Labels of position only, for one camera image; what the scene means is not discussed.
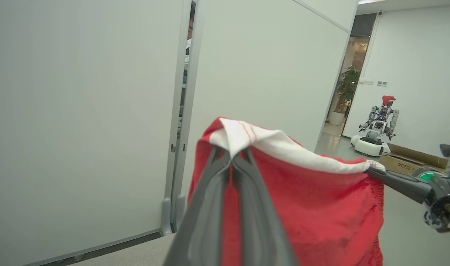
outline potted plant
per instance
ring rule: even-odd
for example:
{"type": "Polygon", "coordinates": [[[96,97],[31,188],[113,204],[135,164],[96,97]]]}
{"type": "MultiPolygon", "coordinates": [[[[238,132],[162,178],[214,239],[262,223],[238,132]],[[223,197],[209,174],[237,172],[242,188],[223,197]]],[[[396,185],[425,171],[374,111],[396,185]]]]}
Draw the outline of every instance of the potted plant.
{"type": "Polygon", "coordinates": [[[339,126],[343,123],[345,117],[345,104],[353,99],[356,86],[360,79],[360,70],[355,67],[348,67],[346,72],[340,74],[338,81],[338,103],[335,111],[330,112],[330,123],[339,126]]]}

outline white plant pot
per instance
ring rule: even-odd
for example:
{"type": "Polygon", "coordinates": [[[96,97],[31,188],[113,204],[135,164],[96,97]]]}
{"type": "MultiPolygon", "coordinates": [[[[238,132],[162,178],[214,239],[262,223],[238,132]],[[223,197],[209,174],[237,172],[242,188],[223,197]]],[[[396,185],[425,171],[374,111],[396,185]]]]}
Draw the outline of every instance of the white plant pot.
{"type": "Polygon", "coordinates": [[[332,125],[339,126],[343,123],[344,113],[330,112],[330,121],[332,125]]]}

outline red cloth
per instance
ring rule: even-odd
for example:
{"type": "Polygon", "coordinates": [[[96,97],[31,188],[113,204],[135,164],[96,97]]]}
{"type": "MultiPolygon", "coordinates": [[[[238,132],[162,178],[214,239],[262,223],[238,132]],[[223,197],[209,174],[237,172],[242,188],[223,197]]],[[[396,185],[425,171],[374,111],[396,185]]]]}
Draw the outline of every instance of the red cloth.
{"type": "MultiPolygon", "coordinates": [[[[220,121],[215,120],[197,143],[189,199],[212,150],[210,136],[221,128],[220,121]]],[[[381,183],[363,172],[310,170],[253,146],[250,149],[301,265],[382,266],[378,243],[383,224],[381,183]]],[[[365,162],[364,158],[335,160],[355,165],[365,162]]],[[[224,202],[222,265],[236,266],[241,256],[240,207],[232,185],[225,191],[224,202]]]]}

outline white fabric trim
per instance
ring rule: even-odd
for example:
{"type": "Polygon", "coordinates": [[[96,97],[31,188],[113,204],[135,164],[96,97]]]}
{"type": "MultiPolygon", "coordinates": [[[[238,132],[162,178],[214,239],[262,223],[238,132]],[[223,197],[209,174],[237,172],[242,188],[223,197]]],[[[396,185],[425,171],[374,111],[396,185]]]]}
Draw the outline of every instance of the white fabric trim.
{"type": "Polygon", "coordinates": [[[268,130],[244,121],[220,118],[223,128],[210,135],[209,142],[230,152],[231,157],[253,145],[260,151],[299,167],[334,174],[353,174],[368,170],[374,161],[346,164],[303,148],[280,130],[268,130]]]}

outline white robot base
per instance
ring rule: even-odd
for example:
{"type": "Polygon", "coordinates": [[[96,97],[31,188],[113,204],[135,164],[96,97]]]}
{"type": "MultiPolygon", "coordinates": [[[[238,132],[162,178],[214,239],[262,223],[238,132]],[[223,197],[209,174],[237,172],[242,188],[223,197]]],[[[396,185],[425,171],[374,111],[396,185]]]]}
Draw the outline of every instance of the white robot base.
{"type": "Polygon", "coordinates": [[[365,138],[362,136],[355,135],[350,140],[351,145],[353,145],[353,147],[355,147],[355,150],[362,155],[380,157],[384,153],[391,152],[387,143],[381,141],[379,143],[372,143],[364,139],[365,138]]]}

